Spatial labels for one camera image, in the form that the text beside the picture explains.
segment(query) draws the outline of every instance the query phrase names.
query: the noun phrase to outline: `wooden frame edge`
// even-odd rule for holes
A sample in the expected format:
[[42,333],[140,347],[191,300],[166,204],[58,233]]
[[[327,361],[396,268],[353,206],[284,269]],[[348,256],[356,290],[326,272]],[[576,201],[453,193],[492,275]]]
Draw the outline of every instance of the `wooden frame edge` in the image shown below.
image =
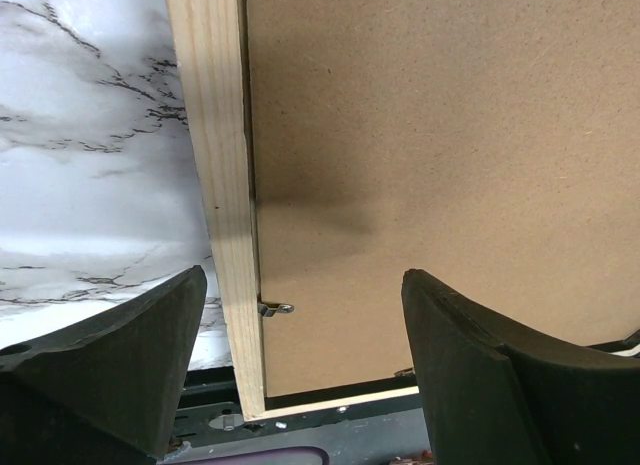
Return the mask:
[[265,412],[238,0],[167,0],[245,419]]
[[326,410],[328,408],[348,407],[359,403],[374,402],[376,400],[385,400],[388,398],[406,397],[418,393],[418,387],[399,388],[395,390],[386,390],[384,392],[368,393],[364,395],[356,395],[353,397],[339,398],[336,400],[327,400],[325,402],[306,403],[292,407],[276,408],[273,410],[265,410],[257,417],[251,420],[266,420],[270,418],[284,417],[288,415],[296,415],[299,413],[314,412],[317,410]]

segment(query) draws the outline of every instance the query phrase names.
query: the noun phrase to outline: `wood strip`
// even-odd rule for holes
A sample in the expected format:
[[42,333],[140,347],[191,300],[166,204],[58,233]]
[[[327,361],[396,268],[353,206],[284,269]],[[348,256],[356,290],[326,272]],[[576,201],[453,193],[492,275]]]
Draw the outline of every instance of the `wood strip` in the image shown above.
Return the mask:
[[398,390],[387,390],[384,392],[368,393],[366,395],[356,395],[354,397],[339,398],[336,400],[327,400],[325,402],[305,403],[293,407],[276,408],[267,410],[253,420],[266,420],[269,418],[285,417],[288,415],[296,415],[299,413],[309,413],[316,410],[326,410],[328,408],[348,407],[365,402],[375,402],[377,400],[385,400],[387,398],[406,397],[418,393],[418,387],[407,387]]
[[242,410],[264,413],[238,0],[167,0]]

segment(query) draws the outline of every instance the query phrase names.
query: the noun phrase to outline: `brown fiberboard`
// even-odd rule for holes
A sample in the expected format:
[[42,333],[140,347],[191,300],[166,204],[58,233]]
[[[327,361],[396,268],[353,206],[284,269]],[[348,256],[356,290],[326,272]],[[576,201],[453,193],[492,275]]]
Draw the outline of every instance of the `brown fiberboard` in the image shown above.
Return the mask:
[[409,367],[403,272],[640,325],[640,0],[247,0],[267,395]]

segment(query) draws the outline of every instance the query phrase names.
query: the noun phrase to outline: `purple cable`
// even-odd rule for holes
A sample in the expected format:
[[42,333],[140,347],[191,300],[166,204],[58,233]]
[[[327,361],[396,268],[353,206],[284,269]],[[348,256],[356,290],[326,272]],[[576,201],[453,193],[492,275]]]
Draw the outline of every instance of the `purple cable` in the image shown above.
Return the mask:
[[197,460],[195,462],[187,462],[189,465],[240,465],[249,464],[245,459],[252,460],[254,458],[278,457],[284,458],[291,455],[313,455],[322,460],[322,465],[330,465],[329,454],[318,447],[286,447],[276,448],[274,450],[261,450],[259,452],[242,453],[240,455],[232,455],[230,457],[209,458],[207,460]]

